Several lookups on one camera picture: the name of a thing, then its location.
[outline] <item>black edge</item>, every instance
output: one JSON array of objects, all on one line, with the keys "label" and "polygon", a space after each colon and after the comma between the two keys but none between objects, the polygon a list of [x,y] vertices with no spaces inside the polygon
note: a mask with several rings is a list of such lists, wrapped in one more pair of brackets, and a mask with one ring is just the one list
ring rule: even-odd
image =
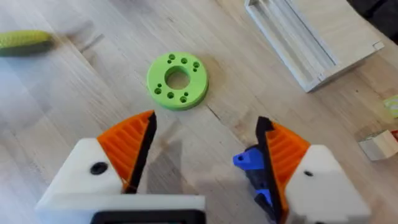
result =
[{"label": "black edge", "polygon": [[131,174],[130,183],[127,189],[124,191],[125,194],[135,194],[137,193],[137,188],[141,180],[142,171],[144,170],[145,164],[147,162],[147,156],[150,149],[150,145],[154,140],[157,122],[155,112],[148,118],[149,124],[146,129],[144,139],[142,140],[141,148],[139,150],[138,158],[134,170]]},{"label": "black edge", "polygon": [[275,176],[271,164],[271,157],[269,155],[269,148],[266,138],[266,132],[273,130],[274,127],[272,125],[272,122],[268,118],[260,116],[257,121],[256,136],[257,140],[259,141],[259,150],[261,150],[262,154],[264,155],[264,166],[266,170],[269,171],[266,172],[266,180],[269,191],[271,193],[271,201],[274,209],[274,217],[276,222],[280,223],[282,219],[282,202],[280,201],[280,195],[275,181]]},{"label": "black edge", "polygon": [[102,211],[91,219],[91,224],[121,223],[206,224],[206,215],[199,210]]}]

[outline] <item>green 3d printed part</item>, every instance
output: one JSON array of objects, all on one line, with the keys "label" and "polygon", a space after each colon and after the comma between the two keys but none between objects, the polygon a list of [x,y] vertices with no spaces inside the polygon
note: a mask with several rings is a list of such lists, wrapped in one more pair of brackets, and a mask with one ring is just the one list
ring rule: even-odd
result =
[{"label": "green 3d printed part", "polygon": [[[189,84],[176,90],[166,84],[175,72],[183,72]],[[147,86],[153,99],[170,110],[187,110],[199,104],[206,95],[208,77],[205,66],[195,56],[183,52],[171,52],[160,56],[150,66]]]},{"label": "green 3d printed part", "polygon": [[0,57],[28,56],[48,51],[52,36],[40,30],[18,30],[0,33]]}]

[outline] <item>light wood surface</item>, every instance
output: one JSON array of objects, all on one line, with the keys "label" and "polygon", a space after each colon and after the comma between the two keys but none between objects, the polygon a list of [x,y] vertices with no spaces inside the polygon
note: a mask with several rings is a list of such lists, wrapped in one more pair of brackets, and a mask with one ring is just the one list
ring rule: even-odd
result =
[{"label": "light wood surface", "polygon": [[[398,128],[382,102],[398,94],[398,47],[384,37],[364,65],[307,94],[240,0],[3,0],[0,21],[0,31],[42,29],[57,42],[45,55],[0,58],[2,223],[37,223],[33,207],[77,140],[149,109],[159,128],[142,194],[203,194],[208,223],[264,223],[232,165],[261,115],[328,146],[372,223],[398,219],[398,158],[372,163],[357,143]],[[170,51],[206,65],[210,88],[196,108],[165,110],[147,92],[147,69]]]}]

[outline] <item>black screw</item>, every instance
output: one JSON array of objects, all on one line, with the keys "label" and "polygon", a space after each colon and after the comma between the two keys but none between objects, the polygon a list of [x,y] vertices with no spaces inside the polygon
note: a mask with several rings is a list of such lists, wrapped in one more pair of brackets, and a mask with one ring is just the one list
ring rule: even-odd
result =
[{"label": "black screw", "polygon": [[96,162],[90,169],[93,175],[103,174],[108,169],[108,164],[105,162]]},{"label": "black screw", "polygon": [[310,171],[308,171],[308,170],[305,170],[305,171],[304,171],[304,174],[307,175],[307,176],[309,176],[309,177],[313,177],[313,173],[310,172]]}]

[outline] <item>wooden block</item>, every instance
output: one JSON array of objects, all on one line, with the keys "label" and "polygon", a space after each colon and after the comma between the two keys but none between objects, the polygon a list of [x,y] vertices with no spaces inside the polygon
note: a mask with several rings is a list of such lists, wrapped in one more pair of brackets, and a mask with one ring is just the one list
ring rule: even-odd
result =
[{"label": "wooden block", "polygon": [[359,145],[372,161],[388,159],[398,152],[398,141],[388,130],[369,136]]},{"label": "wooden block", "polygon": [[384,47],[345,0],[247,0],[245,6],[307,92]]}]

